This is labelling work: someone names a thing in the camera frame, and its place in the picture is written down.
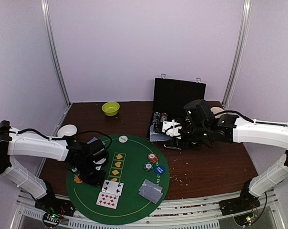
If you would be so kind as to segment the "blue playing card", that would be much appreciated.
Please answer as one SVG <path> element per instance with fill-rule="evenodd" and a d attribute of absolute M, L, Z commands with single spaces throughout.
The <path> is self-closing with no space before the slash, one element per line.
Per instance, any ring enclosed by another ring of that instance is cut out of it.
<path fill-rule="evenodd" d="M 144 186 L 139 189 L 139 195 L 150 202 L 157 204 L 163 196 L 163 193 L 154 187 Z"/>
<path fill-rule="evenodd" d="M 161 192 L 163 190 L 163 187 L 151 182 L 150 180 L 148 179 L 145 179 L 142 183 L 142 186 L 150 186 L 156 190 L 158 190 L 159 192 Z"/>
<path fill-rule="evenodd" d="M 100 140 L 99 138 L 94 137 L 93 139 L 89 140 L 87 144 L 91 147 L 98 147 L 98 146 L 105 146 L 105 143 Z"/>

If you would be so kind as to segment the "orange big blind button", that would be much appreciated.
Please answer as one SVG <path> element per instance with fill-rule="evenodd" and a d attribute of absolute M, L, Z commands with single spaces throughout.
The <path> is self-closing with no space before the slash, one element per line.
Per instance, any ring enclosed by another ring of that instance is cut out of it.
<path fill-rule="evenodd" d="M 75 183 L 82 184 L 83 181 L 79 178 L 79 176 L 75 176 Z"/>

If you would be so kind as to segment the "ace of clubs card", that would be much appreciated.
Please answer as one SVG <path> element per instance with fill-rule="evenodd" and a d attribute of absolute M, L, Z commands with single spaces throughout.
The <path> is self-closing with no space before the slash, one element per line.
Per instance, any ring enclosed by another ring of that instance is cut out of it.
<path fill-rule="evenodd" d="M 111 180 L 105 180 L 102 185 L 101 191 L 104 193 L 121 196 L 123 186 L 124 186 L 123 183 L 115 182 Z"/>

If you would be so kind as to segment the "white dealer button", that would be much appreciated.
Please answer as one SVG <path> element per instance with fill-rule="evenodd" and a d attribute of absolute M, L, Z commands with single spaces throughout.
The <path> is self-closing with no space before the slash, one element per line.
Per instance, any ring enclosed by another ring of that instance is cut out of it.
<path fill-rule="evenodd" d="M 118 140 L 120 143 L 126 143 L 128 141 L 128 137 L 126 135 L 121 135 Z"/>

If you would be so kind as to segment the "ten of diamonds card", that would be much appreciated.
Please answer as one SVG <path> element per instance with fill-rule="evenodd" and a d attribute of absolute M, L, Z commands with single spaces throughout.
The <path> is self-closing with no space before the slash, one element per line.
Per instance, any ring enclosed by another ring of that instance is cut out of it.
<path fill-rule="evenodd" d="M 99 192 L 96 204 L 98 206 L 116 209 L 118 205 L 118 200 L 119 200 L 119 195 Z"/>

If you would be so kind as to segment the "blue playing card deck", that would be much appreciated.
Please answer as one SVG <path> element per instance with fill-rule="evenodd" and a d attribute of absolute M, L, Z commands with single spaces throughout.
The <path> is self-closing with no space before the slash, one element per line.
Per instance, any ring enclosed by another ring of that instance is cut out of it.
<path fill-rule="evenodd" d="M 154 130 L 154 126 L 151 125 L 149 128 L 149 141 L 150 142 L 164 142 L 171 140 L 171 137 L 165 134 L 157 133 Z"/>

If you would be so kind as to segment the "red cream poker chip stack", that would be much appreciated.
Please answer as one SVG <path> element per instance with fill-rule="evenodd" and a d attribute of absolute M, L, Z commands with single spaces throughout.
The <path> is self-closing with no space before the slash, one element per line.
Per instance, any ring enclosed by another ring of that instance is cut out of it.
<path fill-rule="evenodd" d="M 158 162 L 158 157 L 155 153 L 150 153 L 148 154 L 148 159 L 152 163 L 157 163 Z"/>

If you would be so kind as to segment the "blue small blind button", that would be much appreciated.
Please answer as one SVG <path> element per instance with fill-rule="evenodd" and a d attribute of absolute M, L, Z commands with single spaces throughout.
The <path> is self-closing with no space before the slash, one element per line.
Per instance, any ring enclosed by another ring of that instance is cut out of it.
<path fill-rule="evenodd" d="M 155 172 L 157 175 L 163 175 L 163 174 L 166 172 L 166 169 L 165 169 L 164 166 L 155 166 L 154 172 Z"/>

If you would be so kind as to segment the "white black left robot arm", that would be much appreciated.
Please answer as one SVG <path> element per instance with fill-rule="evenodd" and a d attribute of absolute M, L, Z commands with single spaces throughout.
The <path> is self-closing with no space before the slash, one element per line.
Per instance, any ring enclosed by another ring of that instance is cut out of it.
<path fill-rule="evenodd" d="M 29 172 L 15 157 L 35 156 L 66 162 L 76 168 L 83 182 L 99 186 L 105 177 L 102 167 L 108 163 L 108 147 L 100 139 L 79 142 L 75 138 L 78 135 L 80 132 L 74 125 L 61 127 L 57 136 L 46 136 L 35 129 L 19 130 L 11 127 L 9 121 L 1 121 L 0 175 L 29 192 L 49 212 L 57 211 L 60 202 L 51 184 Z"/>

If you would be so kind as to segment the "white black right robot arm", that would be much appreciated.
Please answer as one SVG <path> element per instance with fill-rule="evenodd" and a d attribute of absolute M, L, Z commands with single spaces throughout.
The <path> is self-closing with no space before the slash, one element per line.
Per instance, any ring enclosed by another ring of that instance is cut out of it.
<path fill-rule="evenodd" d="M 273 165 L 284 150 L 259 144 L 226 144 L 183 150 L 156 144 L 168 161 L 170 186 L 166 200 L 239 191 L 244 183 Z"/>

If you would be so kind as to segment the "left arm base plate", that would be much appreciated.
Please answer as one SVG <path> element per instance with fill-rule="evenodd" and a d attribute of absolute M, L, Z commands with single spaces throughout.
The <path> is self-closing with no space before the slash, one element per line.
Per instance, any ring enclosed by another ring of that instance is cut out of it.
<path fill-rule="evenodd" d="M 40 199 L 35 199 L 36 208 L 41 209 L 49 214 L 57 215 L 59 217 L 62 216 L 73 216 L 75 212 L 75 206 L 71 201 L 57 198 L 54 203 L 51 203 L 50 206 L 42 203 Z"/>

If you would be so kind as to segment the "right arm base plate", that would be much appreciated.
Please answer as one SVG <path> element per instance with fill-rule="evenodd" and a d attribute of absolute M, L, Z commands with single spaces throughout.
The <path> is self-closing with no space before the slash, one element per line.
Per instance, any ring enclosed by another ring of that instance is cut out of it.
<path fill-rule="evenodd" d="M 253 206 L 259 207 L 260 201 L 258 198 L 232 198 L 227 200 L 222 200 L 219 202 L 220 210 L 223 216 L 236 214 L 239 212 L 244 212 L 251 210 Z"/>

